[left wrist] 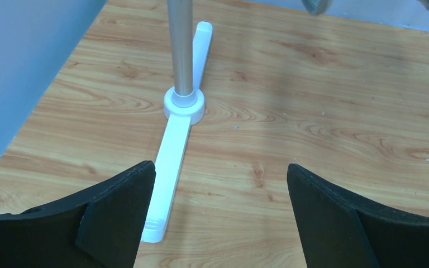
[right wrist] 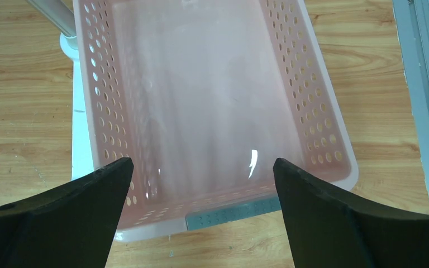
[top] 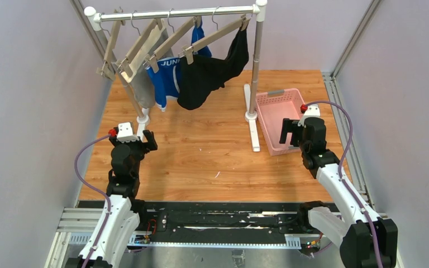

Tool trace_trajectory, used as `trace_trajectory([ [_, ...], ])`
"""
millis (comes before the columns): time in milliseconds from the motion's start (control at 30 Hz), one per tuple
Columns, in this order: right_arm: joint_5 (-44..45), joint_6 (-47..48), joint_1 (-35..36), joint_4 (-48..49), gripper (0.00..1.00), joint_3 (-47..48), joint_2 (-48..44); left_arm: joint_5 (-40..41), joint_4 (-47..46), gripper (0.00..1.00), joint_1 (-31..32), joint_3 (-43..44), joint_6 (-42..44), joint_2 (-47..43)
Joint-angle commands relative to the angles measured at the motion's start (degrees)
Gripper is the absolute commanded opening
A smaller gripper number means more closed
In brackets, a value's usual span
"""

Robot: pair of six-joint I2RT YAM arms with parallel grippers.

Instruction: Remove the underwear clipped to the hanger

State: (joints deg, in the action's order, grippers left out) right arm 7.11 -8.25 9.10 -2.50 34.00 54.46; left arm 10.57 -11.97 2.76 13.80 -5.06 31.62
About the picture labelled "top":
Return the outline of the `grey underwear beige waistband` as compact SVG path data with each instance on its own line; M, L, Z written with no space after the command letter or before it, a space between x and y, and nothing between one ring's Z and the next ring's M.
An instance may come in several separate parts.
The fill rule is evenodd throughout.
M162 23L163 28L152 30L150 37L130 63L132 76L120 71L124 80L131 86L134 97L142 108L152 108L155 105L155 89L145 68L145 57L151 56L154 50L168 38L167 24L164 20Z

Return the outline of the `blue underwear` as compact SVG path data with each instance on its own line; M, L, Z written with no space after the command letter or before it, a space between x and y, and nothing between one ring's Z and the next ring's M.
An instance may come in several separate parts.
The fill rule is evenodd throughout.
M204 37L202 28L202 19L198 27L191 28L191 43L194 43ZM155 103L161 110L165 111L168 100L179 97L179 82L181 81L180 57L170 56L171 49L164 55L164 58L158 60L159 71L154 73L150 65L145 61L146 71L153 83L155 89Z

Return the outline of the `beige hanger of blue underwear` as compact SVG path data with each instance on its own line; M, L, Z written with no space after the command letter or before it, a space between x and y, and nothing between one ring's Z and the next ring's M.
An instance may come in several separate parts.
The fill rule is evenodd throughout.
M201 22L201 16L194 16L182 24L177 30L173 32L153 54L147 55L145 61L150 65L154 73L159 71L158 60L164 58L164 55L175 45L191 28L198 27Z

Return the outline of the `beige hanger of grey underwear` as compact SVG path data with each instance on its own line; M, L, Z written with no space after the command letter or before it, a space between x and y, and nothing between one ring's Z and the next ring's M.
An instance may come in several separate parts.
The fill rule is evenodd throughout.
M126 53L125 57L122 60L116 62L117 70L125 72L128 76L132 76L133 71L130 68L130 63L140 51L144 43L148 40L152 30L154 30L155 28L158 28L160 30L163 28L163 23L160 18L153 18L150 21L149 25L143 30L143 32L140 33L135 43Z

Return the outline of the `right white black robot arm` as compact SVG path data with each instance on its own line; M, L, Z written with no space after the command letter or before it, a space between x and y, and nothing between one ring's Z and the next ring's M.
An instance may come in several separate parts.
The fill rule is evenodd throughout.
M303 165L328 191L340 211L337 216L321 201L301 204L295 223L304 230L318 230L336 247L345 267L395 267L398 227L382 218L347 178L340 159L327 149L326 126L319 117L282 120L280 143L301 150Z

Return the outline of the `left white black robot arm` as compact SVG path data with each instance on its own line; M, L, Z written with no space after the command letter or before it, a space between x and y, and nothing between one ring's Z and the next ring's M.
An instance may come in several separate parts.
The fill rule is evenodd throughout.
M127 244L141 220L146 219L145 202L136 199L140 186L139 170L145 155L158 149L154 133L144 130L141 138L113 128L91 145L108 140L112 145L111 169L105 192L78 179L90 189L102 194L105 203L102 214L89 241L78 257L69 258L65 267L118 267Z

